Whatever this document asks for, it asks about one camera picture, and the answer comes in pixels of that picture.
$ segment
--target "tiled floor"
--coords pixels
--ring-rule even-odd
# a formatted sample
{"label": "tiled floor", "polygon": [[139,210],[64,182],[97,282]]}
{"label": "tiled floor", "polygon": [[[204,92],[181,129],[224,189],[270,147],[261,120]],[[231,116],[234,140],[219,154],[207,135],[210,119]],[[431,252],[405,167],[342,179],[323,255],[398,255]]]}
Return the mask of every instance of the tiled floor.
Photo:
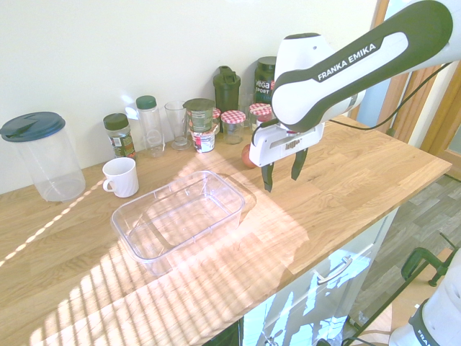
{"label": "tiled floor", "polygon": [[400,269],[416,247],[433,254],[461,242],[461,182],[443,176],[397,212],[384,243],[350,313],[353,320],[365,323],[403,284]]}

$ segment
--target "clear plastic tray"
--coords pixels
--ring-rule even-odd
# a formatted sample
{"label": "clear plastic tray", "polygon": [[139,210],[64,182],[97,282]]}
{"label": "clear plastic tray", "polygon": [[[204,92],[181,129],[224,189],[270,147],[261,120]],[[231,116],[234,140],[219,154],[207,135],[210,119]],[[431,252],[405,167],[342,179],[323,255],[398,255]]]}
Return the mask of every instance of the clear plastic tray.
{"label": "clear plastic tray", "polygon": [[243,196],[213,172],[195,172],[121,205],[111,224],[131,257],[163,275],[235,230]]}

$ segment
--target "wooden worktop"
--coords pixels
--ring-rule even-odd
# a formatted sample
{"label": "wooden worktop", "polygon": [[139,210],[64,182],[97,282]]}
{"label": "wooden worktop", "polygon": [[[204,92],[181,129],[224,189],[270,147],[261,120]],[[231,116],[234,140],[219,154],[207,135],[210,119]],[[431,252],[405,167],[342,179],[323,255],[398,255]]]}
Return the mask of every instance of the wooden worktop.
{"label": "wooden worktop", "polygon": [[[73,202],[47,203],[33,186],[0,195],[0,344],[201,345],[450,167],[380,132],[327,123],[298,180],[294,157],[278,161],[268,193],[261,170],[241,162],[246,143],[219,137],[210,153],[168,147],[160,159],[141,152],[140,190],[128,199],[102,189],[102,164],[84,170],[86,192]],[[244,195],[241,225],[154,278],[109,218],[203,169]]]}

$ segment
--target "white cabinet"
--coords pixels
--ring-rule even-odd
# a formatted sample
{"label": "white cabinet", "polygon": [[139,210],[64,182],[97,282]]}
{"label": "white cabinet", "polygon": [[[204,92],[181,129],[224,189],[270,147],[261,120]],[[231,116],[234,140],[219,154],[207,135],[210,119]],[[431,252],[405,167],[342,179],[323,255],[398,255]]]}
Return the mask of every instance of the white cabinet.
{"label": "white cabinet", "polygon": [[369,227],[243,318],[243,346],[341,344],[341,331],[395,213]]}

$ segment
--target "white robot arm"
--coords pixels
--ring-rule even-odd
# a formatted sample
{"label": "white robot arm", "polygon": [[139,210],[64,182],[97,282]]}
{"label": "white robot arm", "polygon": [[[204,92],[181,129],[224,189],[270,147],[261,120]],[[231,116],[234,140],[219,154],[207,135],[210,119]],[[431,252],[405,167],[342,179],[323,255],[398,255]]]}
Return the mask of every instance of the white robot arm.
{"label": "white robot arm", "polygon": [[250,160],[272,189],[274,162],[296,154],[297,179],[324,123],[357,106],[364,90],[392,76],[461,58],[461,1],[413,1],[338,52],[314,33],[286,37],[277,54],[276,120],[252,138]]}

